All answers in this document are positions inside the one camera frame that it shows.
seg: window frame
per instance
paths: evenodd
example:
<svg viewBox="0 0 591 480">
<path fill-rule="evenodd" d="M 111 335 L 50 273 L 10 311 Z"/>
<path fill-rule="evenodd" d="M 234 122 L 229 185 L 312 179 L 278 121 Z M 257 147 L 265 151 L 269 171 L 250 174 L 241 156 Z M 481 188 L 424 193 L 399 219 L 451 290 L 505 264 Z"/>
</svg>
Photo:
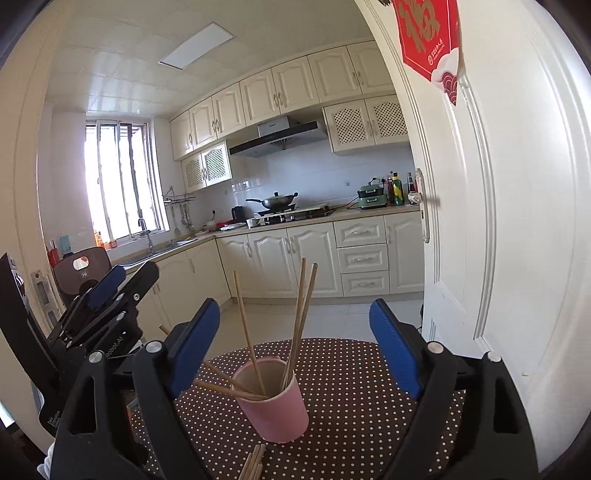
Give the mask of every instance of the window frame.
<svg viewBox="0 0 591 480">
<path fill-rule="evenodd" d="M 131 122 L 131 121 L 122 121 L 122 120 L 109 120 L 109 119 L 97 119 L 97 120 L 87 120 L 86 126 L 87 127 L 95 127 L 96 131 L 96 161 L 98 164 L 98 182 L 100 187 L 100 196 L 101 196 L 101 204 L 103 206 L 103 213 L 105 215 L 105 222 L 108 230 L 109 239 L 113 239 L 113 233 L 111 228 L 111 219 L 109 218 L 109 212 L 107 210 L 106 204 L 106 197 L 105 197 L 105 187 L 103 184 L 103 174 L 102 168 L 100 164 L 100 130 L 102 125 L 108 125 L 115 127 L 115 141 L 117 146 L 117 155 L 118 155 L 118 165 L 119 165 L 119 181 L 121 182 L 121 193 L 123 197 L 123 204 L 125 208 L 125 219 L 127 224 L 128 234 L 124 235 L 119 238 L 115 238 L 117 242 L 124 242 L 126 240 L 131 242 L 136 240 L 141 235 L 139 233 L 131 233 L 131 225 L 129 224 L 129 212 L 127 210 L 127 206 L 125 203 L 125 187 L 124 187 L 124 178 L 123 178 L 123 169 L 121 164 L 121 129 L 127 128 L 128 134 L 128 145 L 129 145 L 129 163 L 131 169 L 131 178 L 132 184 L 134 189 L 134 196 L 135 196 L 135 206 L 137 208 L 138 216 L 143 216 L 143 211 L 141 209 L 139 203 L 139 190 L 138 190 L 138 183 L 136 178 L 135 172 L 135 162 L 134 162 L 134 155 L 133 149 L 131 147 L 131 129 L 133 127 L 140 127 L 142 132 L 142 143 L 144 147 L 145 153 L 145 161 L 146 161 L 146 173 L 148 178 L 148 187 L 150 190 L 151 196 L 151 209 L 154 212 L 154 220 L 156 223 L 157 228 L 152 230 L 152 233 L 161 233 L 167 231 L 167 222 L 164 221 L 163 217 L 163 205 L 160 201 L 161 199 L 158 197 L 160 194 L 160 189 L 158 188 L 158 181 L 157 181 L 157 170 L 154 165 L 155 158 L 152 153 L 152 145 L 150 142 L 150 125 L 147 122 Z"/>
</svg>

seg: kitchen ceiling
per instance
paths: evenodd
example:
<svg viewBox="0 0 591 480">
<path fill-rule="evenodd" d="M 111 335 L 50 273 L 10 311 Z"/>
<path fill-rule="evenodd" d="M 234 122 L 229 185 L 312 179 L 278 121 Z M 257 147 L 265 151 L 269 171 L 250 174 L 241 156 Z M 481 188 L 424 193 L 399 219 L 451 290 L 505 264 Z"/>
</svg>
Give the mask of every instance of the kitchen ceiling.
<svg viewBox="0 0 591 480">
<path fill-rule="evenodd" d="M 158 64 L 212 22 L 235 38 L 183 71 Z M 368 38 L 354 0 L 80 0 L 47 100 L 57 111 L 171 117 L 281 60 Z"/>
</svg>

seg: brown tablecloth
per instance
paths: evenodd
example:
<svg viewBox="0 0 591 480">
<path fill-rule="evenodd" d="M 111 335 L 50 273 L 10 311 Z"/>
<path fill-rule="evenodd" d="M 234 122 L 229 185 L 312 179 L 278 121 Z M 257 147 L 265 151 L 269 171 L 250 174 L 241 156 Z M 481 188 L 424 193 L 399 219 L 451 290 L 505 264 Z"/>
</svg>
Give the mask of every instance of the brown tablecloth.
<svg viewBox="0 0 591 480">
<path fill-rule="evenodd" d="M 257 357 L 287 360 L 290 340 L 255 346 Z M 246 349 L 211 360 L 232 375 L 249 360 Z M 310 417 L 305 434 L 286 445 L 268 444 L 264 479 L 372 479 L 387 466 L 414 415 L 416 402 L 390 376 L 378 345 L 357 340 L 303 340 L 295 374 Z M 197 376 L 229 387 L 205 367 Z M 431 470 L 445 468 L 457 434 L 463 393 L 450 414 Z M 248 453 L 263 442 L 236 400 L 192 387 L 176 402 L 178 414 L 214 479 L 237 479 Z M 139 410 L 132 415 L 139 441 L 150 449 Z M 150 449 L 148 469 L 159 473 Z"/>
</svg>

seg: door handle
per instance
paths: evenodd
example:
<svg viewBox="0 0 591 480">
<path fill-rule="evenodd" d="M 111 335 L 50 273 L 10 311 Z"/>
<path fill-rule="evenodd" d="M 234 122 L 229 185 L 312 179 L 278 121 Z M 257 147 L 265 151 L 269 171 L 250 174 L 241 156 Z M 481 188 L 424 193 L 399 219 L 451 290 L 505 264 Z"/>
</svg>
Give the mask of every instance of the door handle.
<svg viewBox="0 0 591 480">
<path fill-rule="evenodd" d="M 423 242 L 429 243 L 431 239 L 431 232 L 429 230 L 429 212 L 427 208 L 427 197 L 425 195 L 425 179 L 423 172 L 417 168 L 415 172 L 415 180 L 417 181 L 418 194 L 413 195 L 413 201 L 418 203 L 421 207 L 421 226 L 423 227 Z"/>
</svg>

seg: blue gripper pad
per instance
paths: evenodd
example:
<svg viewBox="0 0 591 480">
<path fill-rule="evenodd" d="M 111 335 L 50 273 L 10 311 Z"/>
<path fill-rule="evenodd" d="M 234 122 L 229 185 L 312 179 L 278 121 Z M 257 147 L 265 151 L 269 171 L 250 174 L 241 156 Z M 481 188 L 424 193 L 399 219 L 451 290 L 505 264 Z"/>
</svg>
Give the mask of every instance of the blue gripper pad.
<svg viewBox="0 0 591 480">
<path fill-rule="evenodd" d="M 97 309 L 107 300 L 113 298 L 119 286 L 125 280 L 125 269 L 121 265 L 111 268 L 109 273 L 98 282 L 88 295 L 87 305 L 91 310 Z"/>
<path fill-rule="evenodd" d="M 168 352 L 168 392 L 173 398 L 178 398 L 195 380 L 219 326 L 220 307 L 215 300 L 207 299 Z"/>
<path fill-rule="evenodd" d="M 424 388 L 419 379 L 421 357 L 420 351 L 415 348 L 417 339 L 408 337 L 420 334 L 414 327 L 400 323 L 382 299 L 373 302 L 369 308 L 369 326 L 378 341 L 390 373 L 400 388 L 418 400 Z M 410 327 L 414 335 L 405 327 Z M 408 340 L 415 340 L 415 345 L 409 344 Z"/>
</svg>

